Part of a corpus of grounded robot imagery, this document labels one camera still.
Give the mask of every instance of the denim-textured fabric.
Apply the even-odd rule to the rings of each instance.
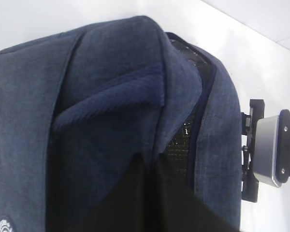
[[[235,228],[241,207],[241,112],[222,63],[203,51],[217,73],[196,142],[195,195]]]
[[[157,65],[157,83],[164,88],[164,91],[157,88],[164,98],[160,105],[124,105],[88,117],[85,123],[69,125],[58,138],[54,134],[52,121],[80,102],[89,101],[101,86]],[[231,91],[226,102],[230,102],[230,110],[237,115],[238,108],[233,103],[237,102],[237,96],[229,76],[224,72],[218,77],[213,87],[217,93],[211,96],[206,114],[215,111],[216,94],[221,97],[221,91]],[[125,88],[123,85],[116,93],[123,94]],[[154,21],[144,16],[88,25],[1,51],[0,220],[8,218],[19,232],[44,232],[47,197],[48,219],[80,217],[113,188],[134,153],[142,153],[149,163],[164,151],[191,113],[201,91],[197,68],[173,48]],[[103,98],[95,103],[101,108]],[[200,149],[197,149],[196,195],[237,225],[237,218],[230,218],[239,215],[233,201],[237,205],[240,194],[230,194],[234,197],[229,198],[232,203],[229,210],[210,191],[212,174],[221,174],[218,169],[205,172],[208,176],[198,176],[200,169],[216,168],[204,157],[216,152],[202,145],[207,126],[213,133],[207,119],[204,117],[197,142]],[[229,124],[229,118],[221,120]],[[237,127],[229,129],[237,136]],[[228,151],[232,157],[237,153],[235,148]],[[225,156],[219,157],[221,171]],[[237,159],[230,159],[228,165],[233,161]],[[208,166],[199,167],[202,163]],[[232,176],[236,172],[232,170],[225,174],[232,184],[226,187],[217,181],[213,188],[220,189],[222,194],[236,189],[233,182],[237,182],[237,177]],[[220,205],[211,203],[211,198]],[[231,215],[225,217],[224,209]]]

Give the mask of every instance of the backpack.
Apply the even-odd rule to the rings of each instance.
[[[0,51],[0,232],[237,231],[241,113],[215,57],[137,16]]]

